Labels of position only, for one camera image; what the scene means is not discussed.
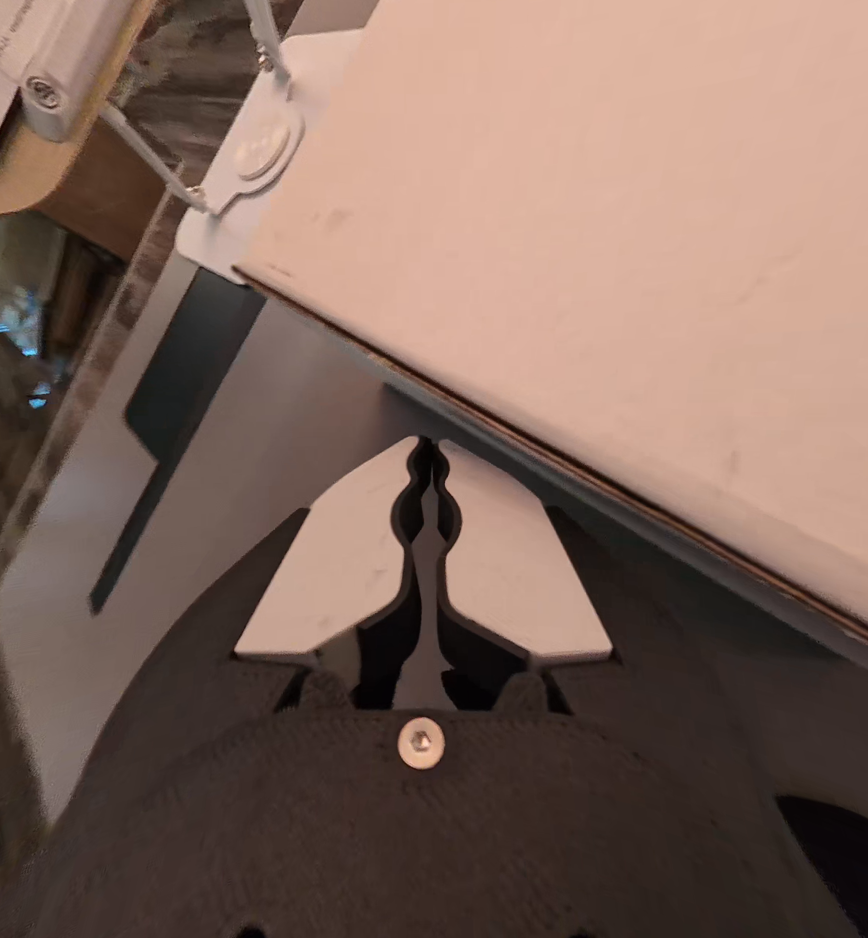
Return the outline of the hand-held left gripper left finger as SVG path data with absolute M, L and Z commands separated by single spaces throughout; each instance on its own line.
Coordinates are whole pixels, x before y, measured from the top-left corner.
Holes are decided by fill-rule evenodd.
M 418 481 L 425 442 L 398 441 L 312 503 L 234 647 L 238 658 L 317 661 L 396 600 L 410 542 L 394 510 Z

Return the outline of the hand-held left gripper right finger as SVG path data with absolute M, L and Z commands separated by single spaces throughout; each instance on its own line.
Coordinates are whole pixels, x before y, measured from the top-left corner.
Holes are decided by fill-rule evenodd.
M 444 552 L 440 650 L 458 672 L 524 672 L 605 661 L 613 643 L 543 502 L 458 444 L 437 446 Z

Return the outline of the white cabinet door panel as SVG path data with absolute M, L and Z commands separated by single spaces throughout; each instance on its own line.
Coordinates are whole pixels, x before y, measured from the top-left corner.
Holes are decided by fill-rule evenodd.
M 868 635 L 868 2 L 379 2 L 234 266 Z

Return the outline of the white folding stand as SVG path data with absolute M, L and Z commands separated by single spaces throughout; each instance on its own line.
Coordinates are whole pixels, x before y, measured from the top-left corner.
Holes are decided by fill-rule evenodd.
M 186 187 L 115 104 L 104 116 L 135 154 L 156 170 L 187 210 L 175 249 L 183 258 L 236 283 L 268 198 L 305 132 L 316 127 L 357 50 L 363 29 L 322 30 L 280 41 L 264 2 L 245 2 L 259 74 L 198 186 Z

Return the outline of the wooden board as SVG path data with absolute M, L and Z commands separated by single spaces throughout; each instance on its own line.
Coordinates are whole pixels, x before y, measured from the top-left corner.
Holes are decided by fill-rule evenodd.
M 129 261 L 165 189 L 104 116 L 156 2 L 63 2 L 0 132 L 0 216 L 33 210 Z

